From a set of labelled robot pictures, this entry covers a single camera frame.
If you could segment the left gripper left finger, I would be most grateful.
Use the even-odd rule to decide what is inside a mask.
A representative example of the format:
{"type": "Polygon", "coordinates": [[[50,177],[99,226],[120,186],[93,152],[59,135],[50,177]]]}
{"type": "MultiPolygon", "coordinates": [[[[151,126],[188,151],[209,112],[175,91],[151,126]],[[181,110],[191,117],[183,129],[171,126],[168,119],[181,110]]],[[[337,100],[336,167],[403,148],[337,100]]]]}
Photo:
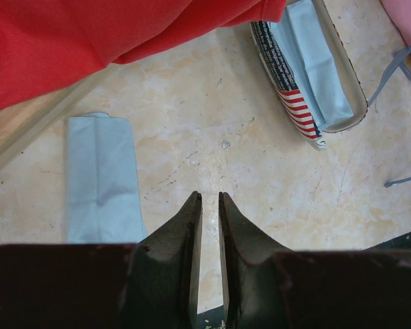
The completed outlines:
{"type": "Polygon", "coordinates": [[[194,328],[202,197],[139,243],[0,245],[0,328],[194,328]]]}

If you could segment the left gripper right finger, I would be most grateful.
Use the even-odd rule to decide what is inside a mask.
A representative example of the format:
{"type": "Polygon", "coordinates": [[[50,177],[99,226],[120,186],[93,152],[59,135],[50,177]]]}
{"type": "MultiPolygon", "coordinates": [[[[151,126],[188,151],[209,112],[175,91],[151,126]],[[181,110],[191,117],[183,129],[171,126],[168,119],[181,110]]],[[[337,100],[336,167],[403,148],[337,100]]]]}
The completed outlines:
{"type": "Polygon", "coordinates": [[[293,251],[219,195],[228,328],[411,328],[411,251],[293,251]]]}

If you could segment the square blue cleaning cloth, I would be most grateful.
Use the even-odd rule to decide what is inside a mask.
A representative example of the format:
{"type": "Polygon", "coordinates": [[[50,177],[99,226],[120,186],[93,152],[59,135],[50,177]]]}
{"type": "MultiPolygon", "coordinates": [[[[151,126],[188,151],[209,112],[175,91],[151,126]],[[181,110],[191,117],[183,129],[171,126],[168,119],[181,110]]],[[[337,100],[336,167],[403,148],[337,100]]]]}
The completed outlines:
{"type": "Polygon", "coordinates": [[[334,57],[311,1],[286,7],[270,30],[294,75],[320,130],[353,116],[340,83],[334,57]]]}

